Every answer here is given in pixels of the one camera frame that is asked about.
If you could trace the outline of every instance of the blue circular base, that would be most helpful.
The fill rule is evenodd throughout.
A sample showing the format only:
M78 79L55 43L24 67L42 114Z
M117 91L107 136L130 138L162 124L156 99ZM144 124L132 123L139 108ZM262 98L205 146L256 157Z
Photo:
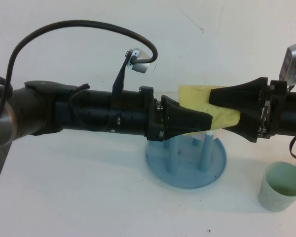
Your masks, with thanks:
M169 162L169 144L171 139L164 142L149 141L146 155L147 161L161 180L176 187L200 188L219 178L226 165L226 151L221 141L213 141L210 165L207 171L200 171L199 150L202 141L196 141L191 136L179 137L178 167L175 173L167 170Z

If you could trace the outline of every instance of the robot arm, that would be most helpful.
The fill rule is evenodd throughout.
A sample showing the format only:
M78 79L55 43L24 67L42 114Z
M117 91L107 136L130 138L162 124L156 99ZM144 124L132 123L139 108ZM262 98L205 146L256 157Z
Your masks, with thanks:
M103 24L105 27L98 23L95 28L107 30L107 24ZM24 40L29 42L50 30L72 26L68 22L61 22L62 27L59 23L52 25L37 30ZM113 29L124 34L120 28ZM133 32L125 35L149 42L142 36L133 37L138 36ZM27 43L24 40L20 43L22 47ZM62 129L136 134L154 141L209 130L210 114L183 108L167 96L158 101L153 97L152 87L142 86L138 92L123 89L126 67L144 73L146 63L156 59L152 43L149 48L154 53L153 59L147 59L147 55L137 48L127 51L112 92L89 90L87 84L77 87L50 81L30 81L24 88L12 90L11 66L20 49L14 50L13 53L17 53L11 56L7 78L0 78L0 145L26 135L56 133ZM280 81L271 81L270 85L267 78L259 78L211 91L209 103L241 112L239 123L227 130L251 142L275 134L296 136L296 93L287 89L288 85L296 84L296 45L288 49L283 68Z

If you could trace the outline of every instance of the green cup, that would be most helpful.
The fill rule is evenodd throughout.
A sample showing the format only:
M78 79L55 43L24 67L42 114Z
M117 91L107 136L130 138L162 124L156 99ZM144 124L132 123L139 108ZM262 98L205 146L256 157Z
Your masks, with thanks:
M275 162L265 171L259 201L269 211L283 211L296 200L296 166Z

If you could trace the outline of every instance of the white surface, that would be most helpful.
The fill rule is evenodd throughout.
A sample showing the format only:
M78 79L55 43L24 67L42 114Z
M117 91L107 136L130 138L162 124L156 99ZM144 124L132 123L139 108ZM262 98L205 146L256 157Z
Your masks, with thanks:
M24 36L69 19L118 24L157 46L159 58L145 75L127 72L130 90L277 79L287 46L296 42L296 0L2 0L0 76ZM125 51L133 47L146 50L101 30L55 31L20 53L12 85L38 79L110 90ZM290 138L252 144L224 132L221 139L226 170L195 191L154 177L144 137L62 131L16 141L0 177L0 237L296 236L296 203L270 213L257 200L268 164L294 162Z

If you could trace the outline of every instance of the yellow sponge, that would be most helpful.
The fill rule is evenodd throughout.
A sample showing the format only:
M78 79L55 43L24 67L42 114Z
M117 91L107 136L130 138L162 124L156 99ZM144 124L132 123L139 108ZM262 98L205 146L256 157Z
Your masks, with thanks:
M213 116L211 130L236 125L240 120L240 112L208 103L212 89L223 86L180 85L179 103L187 109L205 112Z

